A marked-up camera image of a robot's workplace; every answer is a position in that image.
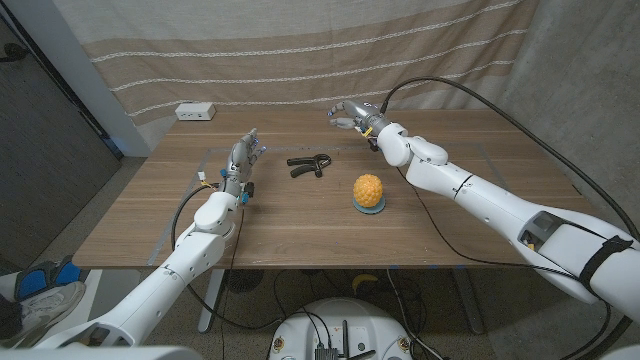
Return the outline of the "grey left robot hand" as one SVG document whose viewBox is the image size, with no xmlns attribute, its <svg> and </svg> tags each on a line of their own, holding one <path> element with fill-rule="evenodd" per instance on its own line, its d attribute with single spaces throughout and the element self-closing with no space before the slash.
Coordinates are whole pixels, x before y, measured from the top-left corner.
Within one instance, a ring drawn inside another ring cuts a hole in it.
<svg viewBox="0 0 640 360">
<path fill-rule="evenodd" d="M 235 143 L 227 158 L 222 172 L 223 180 L 219 190 L 240 197 L 244 185 L 249 182 L 252 167 L 258 158 L 266 152 L 265 146 L 259 145 L 258 130 L 251 129 Z"/>
</svg>

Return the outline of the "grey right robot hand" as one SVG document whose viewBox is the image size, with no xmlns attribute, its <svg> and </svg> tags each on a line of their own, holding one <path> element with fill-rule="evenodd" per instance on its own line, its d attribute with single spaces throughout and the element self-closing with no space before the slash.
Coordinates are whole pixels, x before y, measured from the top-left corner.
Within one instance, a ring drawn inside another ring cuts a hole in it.
<svg viewBox="0 0 640 360">
<path fill-rule="evenodd" d="M 327 113 L 329 124 L 340 129 L 357 130 L 364 137 L 377 137 L 390 121 L 373 104 L 344 100 Z"/>
</svg>

